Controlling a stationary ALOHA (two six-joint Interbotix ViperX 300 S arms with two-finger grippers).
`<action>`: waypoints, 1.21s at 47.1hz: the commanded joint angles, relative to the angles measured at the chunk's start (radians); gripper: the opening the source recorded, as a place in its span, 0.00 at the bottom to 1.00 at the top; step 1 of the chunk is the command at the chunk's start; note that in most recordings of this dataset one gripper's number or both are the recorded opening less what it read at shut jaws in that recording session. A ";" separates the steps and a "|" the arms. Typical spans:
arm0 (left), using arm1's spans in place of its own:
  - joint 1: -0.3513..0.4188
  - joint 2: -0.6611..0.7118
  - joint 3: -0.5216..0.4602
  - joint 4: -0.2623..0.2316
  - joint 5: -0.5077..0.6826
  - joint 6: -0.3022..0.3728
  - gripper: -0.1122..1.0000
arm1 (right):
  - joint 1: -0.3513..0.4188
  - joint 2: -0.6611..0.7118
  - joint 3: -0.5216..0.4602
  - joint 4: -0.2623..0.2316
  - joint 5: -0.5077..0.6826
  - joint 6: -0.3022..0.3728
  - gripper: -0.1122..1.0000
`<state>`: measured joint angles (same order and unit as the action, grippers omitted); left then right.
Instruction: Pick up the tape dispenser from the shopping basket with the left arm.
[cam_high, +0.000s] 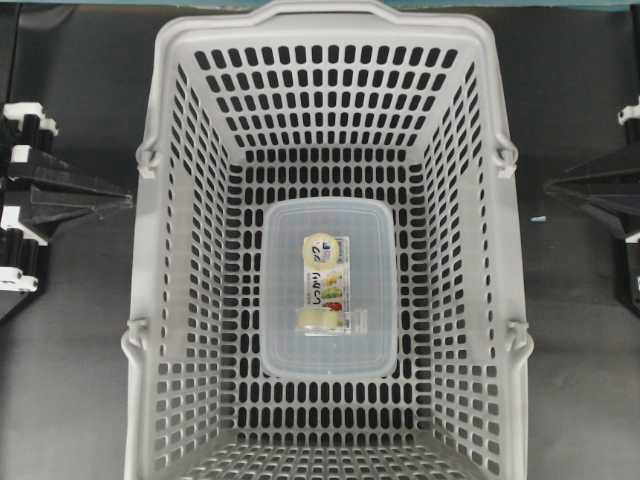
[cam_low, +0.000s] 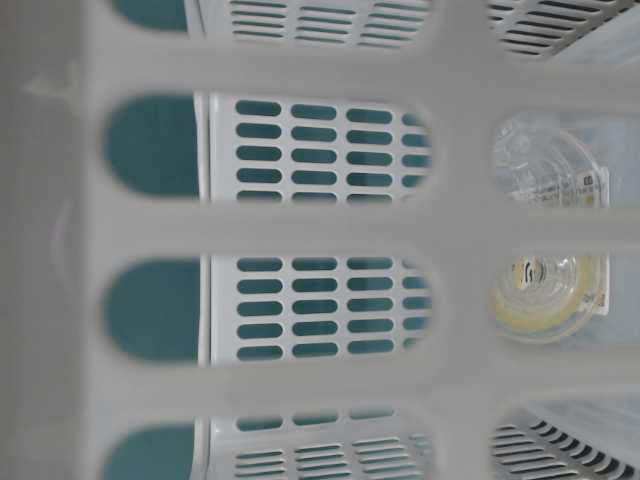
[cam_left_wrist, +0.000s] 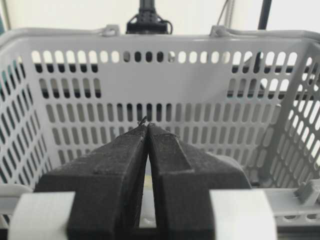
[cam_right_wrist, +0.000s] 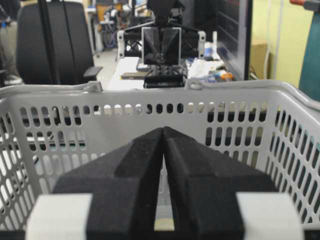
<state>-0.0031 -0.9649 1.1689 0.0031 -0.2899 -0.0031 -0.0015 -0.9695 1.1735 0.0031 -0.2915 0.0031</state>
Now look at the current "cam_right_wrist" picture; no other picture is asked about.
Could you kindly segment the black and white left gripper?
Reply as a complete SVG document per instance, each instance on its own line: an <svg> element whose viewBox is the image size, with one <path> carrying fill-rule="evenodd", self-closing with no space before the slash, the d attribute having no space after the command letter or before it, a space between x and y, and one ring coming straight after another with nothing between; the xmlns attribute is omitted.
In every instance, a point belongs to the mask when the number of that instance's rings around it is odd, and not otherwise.
<svg viewBox="0 0 320 240"><path fill-rule="evenodd" d="M165 65L180 59L203 58L206 33L178 23L144 23L117 32L118 57L138 57L146 65L157 65L159 55Z"/></svg>

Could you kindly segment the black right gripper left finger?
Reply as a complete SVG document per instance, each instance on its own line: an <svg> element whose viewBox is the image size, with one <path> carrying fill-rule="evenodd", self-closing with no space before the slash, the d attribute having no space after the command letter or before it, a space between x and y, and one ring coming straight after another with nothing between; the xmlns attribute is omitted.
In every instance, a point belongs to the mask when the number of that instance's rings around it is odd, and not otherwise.
<svg viewBox="0 0 320 240"><path fill-rule="evenodd" d="M40 195L27 222L28 240L132 240L154 229L163 129L60 176Z"/></svg>

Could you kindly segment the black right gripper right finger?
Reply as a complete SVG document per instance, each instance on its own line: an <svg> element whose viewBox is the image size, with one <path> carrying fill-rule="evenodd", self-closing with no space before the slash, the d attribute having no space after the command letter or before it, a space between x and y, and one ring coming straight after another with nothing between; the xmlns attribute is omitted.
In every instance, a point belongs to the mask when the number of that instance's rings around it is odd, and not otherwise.
<svg viewBox="0 0 320 240"><path fill-rule="evenodd" d="M293 201L268 174L171 127L163 136L179 221L198 240L304 239Z"/></svg>

